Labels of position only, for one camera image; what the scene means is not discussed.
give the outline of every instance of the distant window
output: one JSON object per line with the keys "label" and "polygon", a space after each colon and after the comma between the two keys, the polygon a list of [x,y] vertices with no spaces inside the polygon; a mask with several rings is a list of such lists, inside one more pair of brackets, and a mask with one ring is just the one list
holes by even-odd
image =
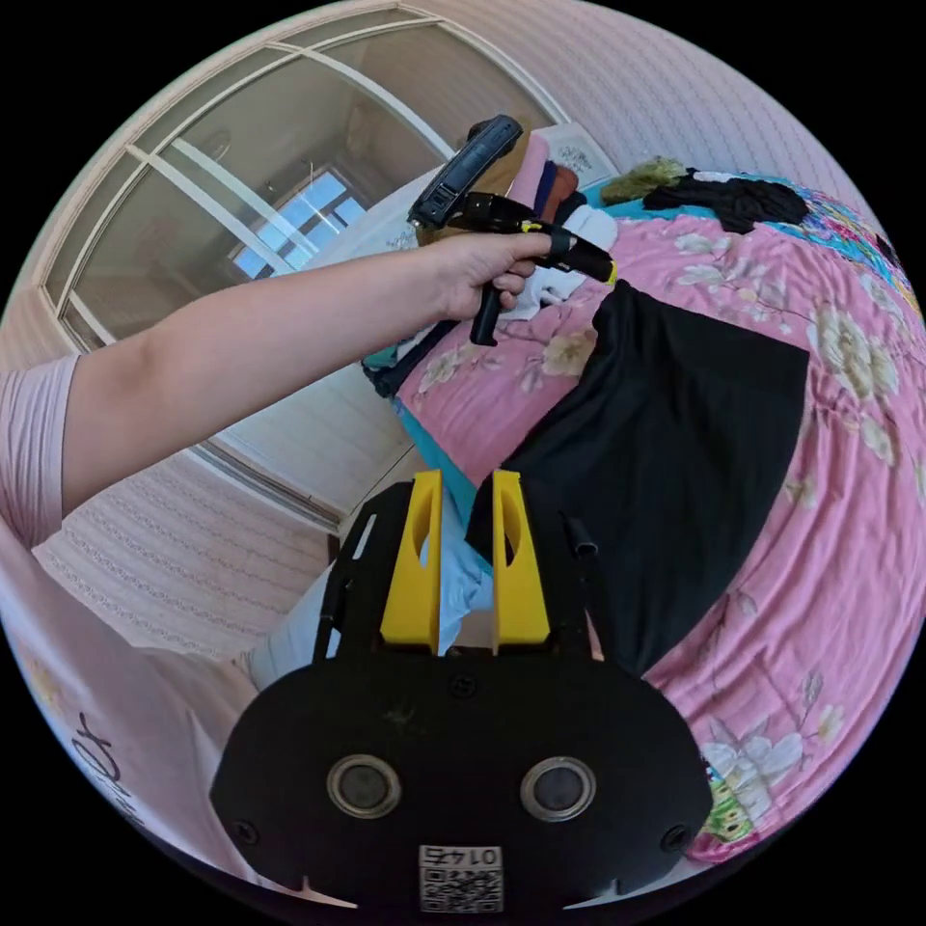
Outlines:
{"label": "distant window", "polygon": [[[345,184],[325,171],[277,209],[281,221],[265,222],[254,231],[293,270],[303,270],[325,245],[365,213]],[[248,247],[238,250],[232,260],[252,280],[278,274]]]}

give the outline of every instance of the colorful blanket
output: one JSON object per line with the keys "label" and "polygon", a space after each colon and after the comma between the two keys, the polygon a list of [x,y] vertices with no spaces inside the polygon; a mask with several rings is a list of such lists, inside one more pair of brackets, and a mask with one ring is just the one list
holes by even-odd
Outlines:
{"label": "colorful blanket", "polygon": [[[871,253],[875,233],[828,197],[810,201],[819,222],[802,231],[615,218],[613,256],[632,286],[811,357],[802,433],[765,529],[647,675],[709,764],[714,812],[691,849],[701,861],[743,851],[832,785],[926,613],[923,319],[903,272]],[[577,383],[605,294],[589,281],[531,321],[503,322],[494,348],[458,326],[404,382],[400,414],[464,520],[475,487]]]}

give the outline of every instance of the black screw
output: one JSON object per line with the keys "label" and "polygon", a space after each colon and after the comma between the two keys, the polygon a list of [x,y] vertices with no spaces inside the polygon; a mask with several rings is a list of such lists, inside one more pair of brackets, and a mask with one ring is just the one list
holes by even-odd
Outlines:
{"label": "black screw", "polygon": [[450,679],[450,693],[454,697],[473,697],[476,688],[476,679],[472,675],[454,675]]}
{"label": "black screw", "polygon": [[660,843],[663,852],[681,852],[691,842],[692,832],[686,826],[672,827]]}
{"label": "black screw", "polygon": [[256,846],[258,844],[258,831],[247,820],[236,820],[231,828],[234,830],[238,842],[243,842],[246,846]]}

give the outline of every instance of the hand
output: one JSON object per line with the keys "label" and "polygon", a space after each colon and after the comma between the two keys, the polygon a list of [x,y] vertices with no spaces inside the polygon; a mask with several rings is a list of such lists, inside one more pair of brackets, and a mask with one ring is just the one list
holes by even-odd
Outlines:
{"label": "hand", "polygon": [[536,269],[532,259],[550,253],[548,234],[457,234],[421,248],[438,276],[441,316],[454,321],[476,317],[482,287],[492,283],[510,311]]}

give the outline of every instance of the green plush toy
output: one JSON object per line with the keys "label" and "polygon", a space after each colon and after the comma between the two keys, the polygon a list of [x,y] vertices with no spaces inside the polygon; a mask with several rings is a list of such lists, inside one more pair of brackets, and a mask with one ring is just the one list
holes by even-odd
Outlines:
{"label": "green plush toy", "polygon": [[654,157],[603,186],[601,202],[604,205],[617,205],[642,199],[658,186],[675,186],[687,172],[684,165],[673,158]]}

